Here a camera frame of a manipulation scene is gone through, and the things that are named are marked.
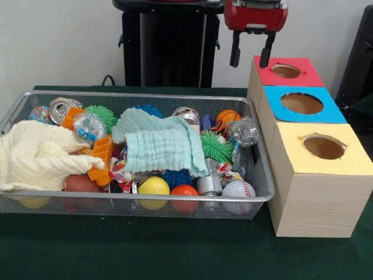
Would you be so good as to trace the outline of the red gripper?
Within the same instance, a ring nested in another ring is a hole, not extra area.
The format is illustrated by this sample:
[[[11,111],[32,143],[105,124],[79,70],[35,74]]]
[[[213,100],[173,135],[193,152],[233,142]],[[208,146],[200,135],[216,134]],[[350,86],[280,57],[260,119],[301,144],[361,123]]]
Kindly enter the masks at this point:
[[[276,33],[285,25],[288,16],[287,1],[232,1],[224,2],[224,21],[233,31],[230,66],[237,67],[240,61],[240,35],[268,33],[261,52],[260,68],[268,66]]]

